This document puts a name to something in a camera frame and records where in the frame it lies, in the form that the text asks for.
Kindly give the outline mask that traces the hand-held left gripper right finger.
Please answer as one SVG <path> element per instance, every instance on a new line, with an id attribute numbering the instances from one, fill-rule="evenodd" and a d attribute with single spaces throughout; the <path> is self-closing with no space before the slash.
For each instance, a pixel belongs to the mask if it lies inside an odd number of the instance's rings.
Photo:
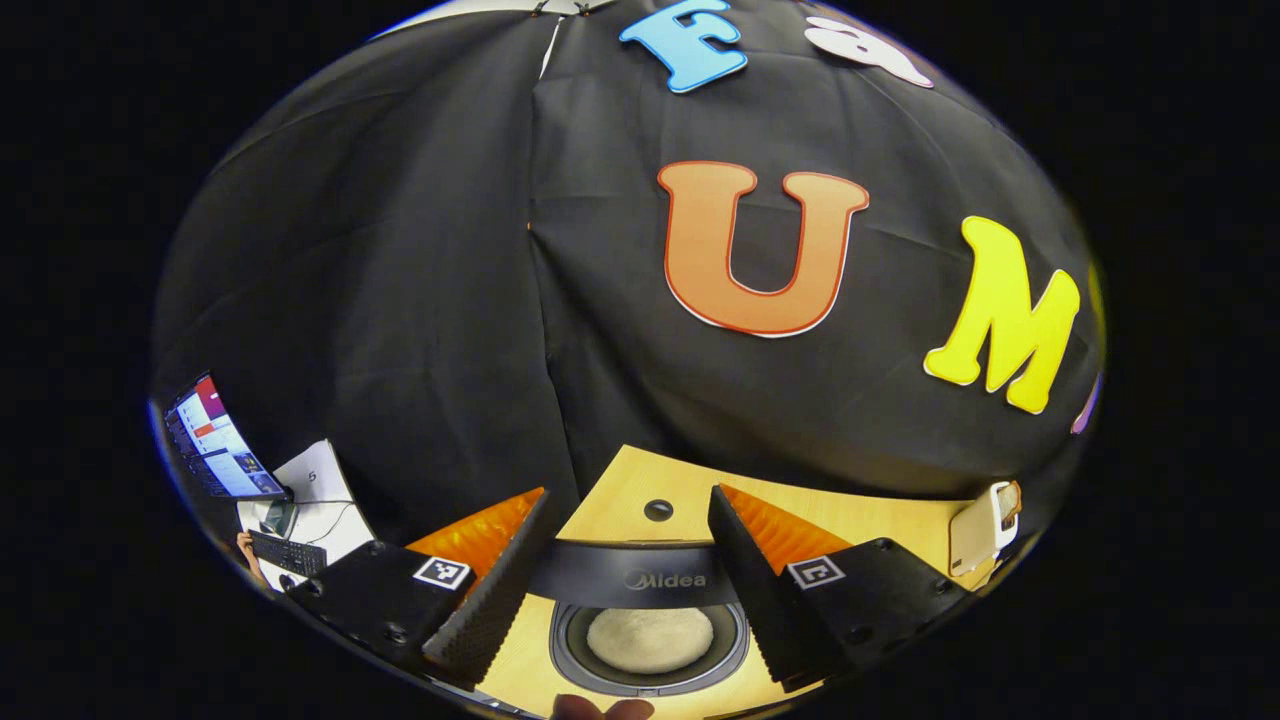
<path id="1" fill-rule="evenodd" d="M 874 667 L 972 603 L 970 591 L 891 538 L 850 544 L 731 486 L 712 489 L 707 523 L 787 692 Z"/>

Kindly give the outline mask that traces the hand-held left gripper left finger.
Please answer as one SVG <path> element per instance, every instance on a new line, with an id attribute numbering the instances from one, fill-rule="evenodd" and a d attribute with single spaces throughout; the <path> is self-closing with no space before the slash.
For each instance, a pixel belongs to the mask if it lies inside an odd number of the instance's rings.
<path id="1" fill-rule="evenodd" d="M 538 487 L 408 547 L 371 539 L 285 597 L 407 673 L 471 691 L 486 675 L 556 533 Z"/>

